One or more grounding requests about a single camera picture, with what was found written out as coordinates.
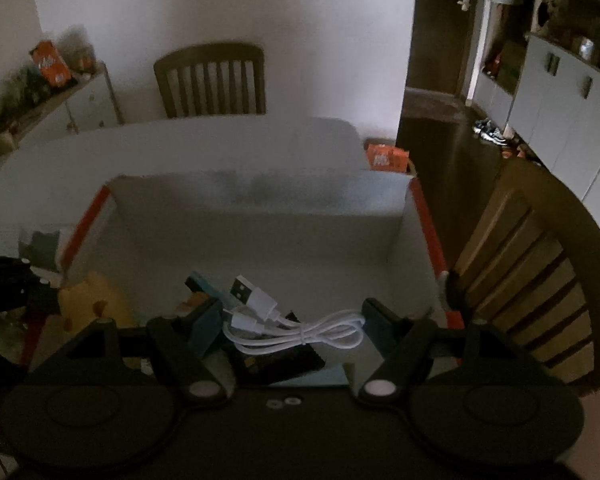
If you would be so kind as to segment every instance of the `white table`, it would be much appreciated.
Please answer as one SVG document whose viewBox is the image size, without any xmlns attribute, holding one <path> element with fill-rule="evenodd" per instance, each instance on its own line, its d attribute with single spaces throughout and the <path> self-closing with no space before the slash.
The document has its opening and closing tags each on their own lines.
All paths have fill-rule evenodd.
<svg viewBox="0 0 600 480">
<path fill-rule="evenodd" d="M 17 150 L 0 168 L 0 237 L 75 225 L 108 180 L 205 170 L 368 168 L 355 128 L 334 119 L 226 116 L 130 124 Z"/>
</svg>

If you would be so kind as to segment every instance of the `yellow object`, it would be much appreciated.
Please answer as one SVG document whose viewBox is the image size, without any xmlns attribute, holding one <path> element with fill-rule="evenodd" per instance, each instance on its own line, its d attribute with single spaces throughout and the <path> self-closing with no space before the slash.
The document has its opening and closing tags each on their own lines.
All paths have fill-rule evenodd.
<svg viewBox="0 0 600 480">
<path fill-rule="evenodd" d="M 124 295 L 97 272 L 90 272 L 78 285 L 62 288 L 58 303 L 67 339 L 101 317 L 112 318 L 118 328 L 138 326 Z"/>
</svg>

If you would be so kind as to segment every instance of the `orange bag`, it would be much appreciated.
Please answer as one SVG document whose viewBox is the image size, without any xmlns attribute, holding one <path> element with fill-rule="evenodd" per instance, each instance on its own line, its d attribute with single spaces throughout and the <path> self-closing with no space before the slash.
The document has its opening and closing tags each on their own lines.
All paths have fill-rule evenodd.
<svg viewBox="0 0 600 480">
<path fill-rule="evenodd" d="M 386 144 L 370 144 L 366 158 L 372 170 L 406 173 L 409 168 L 409 152 Z"/>
<path fill-rule="evenodd" d="M 41 41 L 31 51 L 31 58 L 44 78 L 54 88 L 62 88 L 71 81 L 71 71 L 51 41 Z"/>
</svg>

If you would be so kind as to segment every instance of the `wooden floor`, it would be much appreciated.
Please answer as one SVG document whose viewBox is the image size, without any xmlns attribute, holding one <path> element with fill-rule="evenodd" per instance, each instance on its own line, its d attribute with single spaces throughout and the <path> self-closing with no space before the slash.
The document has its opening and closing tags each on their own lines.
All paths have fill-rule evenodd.
<svg viewBox="0 0 600 480">
<path fill-rule="evenodd" d="M 500 171 L 500 149 L 478 140 L 479 117 L 463 108 L 464 121 L 403 117 L 396 145 L 411 152 L 427 205 L 451 268 L 477 224 Z"/>
</svg>

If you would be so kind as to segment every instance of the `brown wooden chair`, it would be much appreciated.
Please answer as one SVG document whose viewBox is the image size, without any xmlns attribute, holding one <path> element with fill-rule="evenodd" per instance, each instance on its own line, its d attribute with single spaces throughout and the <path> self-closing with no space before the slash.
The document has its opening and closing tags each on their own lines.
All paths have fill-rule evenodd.
<svg viewBox="0 0 600 480">
<path fill-rule="evenodd" d="M 227 65 L 226 70 L 222 69 L 224 63 Z M 253 65 L 254 108 L 250 107 L 248 63 Z M 173 72 L 177 74 L 177 93 L 184 117 L 190 115 L 264 114 L 266 111 L 264 54 L 262 49 L 255 45 L 211 43 L 190 46 L 171 52 L 156 61 L 154 72 L 164 109 L 169 118 L 178 116 L 169 78 L 170 73 Z M 228 98 L 225 84 L 228 87 Z M 189 107 L 187 86 L 190 86 L 193 104 L 191 108 Z M 237 97 L 238 88 L 240 88 L 240 104 Z"/>
<path fill-rule="evenodd" d="M 547 170 L 507 161 L 447 292 L 580 394 L 600 389 L 600 229 Z"/>
</svg>

